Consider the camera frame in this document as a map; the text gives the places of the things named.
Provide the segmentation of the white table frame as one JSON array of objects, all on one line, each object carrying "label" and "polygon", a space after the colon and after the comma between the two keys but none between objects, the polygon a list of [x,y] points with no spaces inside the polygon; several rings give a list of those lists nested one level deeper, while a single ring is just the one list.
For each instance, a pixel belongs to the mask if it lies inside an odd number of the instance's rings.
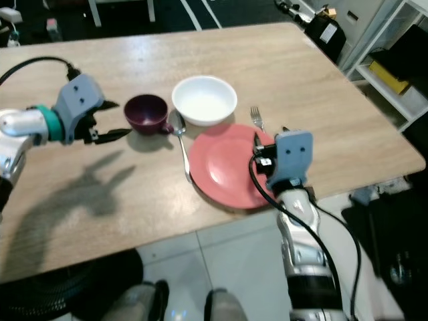
[{"label": "white table frame", "polygon": [[148,19],[154,23],[156,21],[156,13],[154,11],[154,0],[88,0],[88,6],[92,13],[92,19],[94,19],[94,25],[101,27],[103,21],[98,11],[98,4],[113,4],[122,2],[145,2],[147,5]]}]

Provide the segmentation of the grey robot right leg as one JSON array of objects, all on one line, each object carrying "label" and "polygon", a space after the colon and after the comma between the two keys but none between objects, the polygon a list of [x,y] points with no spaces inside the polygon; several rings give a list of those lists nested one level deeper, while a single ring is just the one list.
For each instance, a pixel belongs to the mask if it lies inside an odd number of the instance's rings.
[{"label": "grey robot right leg", "polygon": [[214,288],[206,296],[204,321],[248,321],[237,297],[226,288]]}]

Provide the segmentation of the black bag with white label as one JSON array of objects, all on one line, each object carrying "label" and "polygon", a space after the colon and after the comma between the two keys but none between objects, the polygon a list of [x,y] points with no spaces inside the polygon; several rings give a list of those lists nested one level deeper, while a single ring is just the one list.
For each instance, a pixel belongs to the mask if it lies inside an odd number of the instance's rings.
[{"label": "black bag with white label", "polygon": [[330,61],[339,61],[346,43],[346,34],[335,19],[326,15],[316,15],[306,25],[304,33]]}]

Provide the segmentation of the white bowl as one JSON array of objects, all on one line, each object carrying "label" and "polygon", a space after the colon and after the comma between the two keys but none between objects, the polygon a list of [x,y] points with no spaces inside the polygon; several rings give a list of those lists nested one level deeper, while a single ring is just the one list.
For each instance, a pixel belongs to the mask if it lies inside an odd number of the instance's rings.
[{"label": "white bowl", "polygon": [[233,115],[238,103],[233,86],[216,76],[199,74],[181,80],[171,92],[175,110],[195,126],[214,126]]}]

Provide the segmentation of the yellow box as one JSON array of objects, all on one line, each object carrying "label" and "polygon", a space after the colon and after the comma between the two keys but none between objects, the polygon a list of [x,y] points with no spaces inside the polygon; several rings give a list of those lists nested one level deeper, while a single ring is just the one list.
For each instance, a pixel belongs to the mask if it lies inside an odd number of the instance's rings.
[{"label": "yellow box", "polygon": [[385,83],[385,85],[388,86],[395,94],[403,95],[411,86],[411,84],[406,80],[399,80],[398,77],[394,76],[394,74],[388,70],[388,68],[383,67],[383,65],[377,61],[371,62],[368,65],[368,70],[376,74],[376,76],[379,77],[379,79],[382,80],[382,82]]}]

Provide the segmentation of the silver metal spoon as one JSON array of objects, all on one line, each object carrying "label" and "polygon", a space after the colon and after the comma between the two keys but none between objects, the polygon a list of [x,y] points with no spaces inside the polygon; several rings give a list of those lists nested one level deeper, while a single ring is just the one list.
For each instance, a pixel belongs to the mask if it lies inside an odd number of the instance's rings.
[{"label": "silver metal spoon", "polygon": [[179,146],[181,148],[181,156],[183,157],[183,170],[185,177],[190,182],[190,184],[195,184],[195,181],[193,180],[191,175],[189,153],[187,153],[187,149],[183,140],[184,133],[186,131],[185,120],[177,110],[172,110],[171,113],[169,113],[169,122],[171,122],[171,125],[173,126],[174,136],[177,137],[177,140],[179,141]]}]

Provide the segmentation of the grey robot left leg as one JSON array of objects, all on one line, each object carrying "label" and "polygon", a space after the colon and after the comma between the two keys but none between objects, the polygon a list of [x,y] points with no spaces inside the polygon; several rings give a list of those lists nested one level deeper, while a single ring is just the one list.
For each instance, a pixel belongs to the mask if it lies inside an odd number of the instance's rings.
[{"label": "grey robot left leg", "polygon": [[168,282],[143,282],[121,294],[101,321],[163,321],[168,301]]}]

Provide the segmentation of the white shelf unit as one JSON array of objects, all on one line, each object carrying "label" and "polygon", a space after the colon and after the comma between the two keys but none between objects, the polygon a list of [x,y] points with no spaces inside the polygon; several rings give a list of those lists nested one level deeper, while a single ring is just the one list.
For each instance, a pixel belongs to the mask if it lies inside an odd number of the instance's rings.
[{"label": "white shelf unit", "polygon": [[[368,65],[377,61],[411,84],[395,94]],[[399,131],[428,114],[428,0],[383,0],[340,70],[356,86],[381,97],[382,113]]]}]

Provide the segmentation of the purple cup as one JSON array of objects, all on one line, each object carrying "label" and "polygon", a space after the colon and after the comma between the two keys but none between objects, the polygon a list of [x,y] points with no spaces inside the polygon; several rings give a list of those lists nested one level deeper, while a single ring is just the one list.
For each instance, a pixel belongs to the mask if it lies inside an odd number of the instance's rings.
[{"label": "purple cup", "polygon": [[127,101],[123,107],[126,121],[141,135],[172,134],[168,123],[168,104],[159,96],[143,94]]}]

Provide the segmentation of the pink round plate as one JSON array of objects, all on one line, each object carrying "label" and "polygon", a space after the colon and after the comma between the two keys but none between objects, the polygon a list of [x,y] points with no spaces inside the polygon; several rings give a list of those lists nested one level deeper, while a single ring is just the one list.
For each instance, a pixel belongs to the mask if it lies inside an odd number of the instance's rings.
[{"label": "pink round plate", "polygon": [[265,146],[274,138],[254,126],[218,124],[200,134],[189,151],[191,177],[217,204],[238,210],[268,205],[255,189],[248,171],[254,137]]}]

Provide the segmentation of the black equipment bag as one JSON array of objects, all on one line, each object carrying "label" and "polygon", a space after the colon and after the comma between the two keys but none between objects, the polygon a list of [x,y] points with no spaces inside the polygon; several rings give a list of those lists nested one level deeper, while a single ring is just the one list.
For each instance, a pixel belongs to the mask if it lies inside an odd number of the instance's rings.
[{"label": "black equipment bag", "polygon": [[356,189],[342,212],[373,274],[403,305],[428,303],[428,181],[406,183],[393,192],[377,185]]}]

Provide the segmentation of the silver metal fork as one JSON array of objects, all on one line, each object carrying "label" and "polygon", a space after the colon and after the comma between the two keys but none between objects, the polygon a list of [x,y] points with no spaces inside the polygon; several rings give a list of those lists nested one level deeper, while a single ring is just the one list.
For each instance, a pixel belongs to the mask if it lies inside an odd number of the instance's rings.
[{"label": "silver metal fork", "polygon": [[253,105],[251,107],[250,117],[251,117],[251,121],[255,126],[257,126],[258,129],[260,129],[262,132],[266,132],[265,122],[263,122],[263,117],[261,116],[259,107],[257,107],[257,105]]}]

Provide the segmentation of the grey robot leg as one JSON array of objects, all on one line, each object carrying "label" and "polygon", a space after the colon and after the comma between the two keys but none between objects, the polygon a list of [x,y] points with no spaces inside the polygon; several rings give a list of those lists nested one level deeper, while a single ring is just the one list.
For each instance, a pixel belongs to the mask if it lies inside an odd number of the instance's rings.
[{"label": "grey robot leg", "polygon": [[168,282],[143,282],[121,294],[101,321],[163,321],[168,301]]},{"label": "grey robot leg", "polygon": [[237,297],[226,288],[214,288],[206,296],[204,321],[248,321]]}]

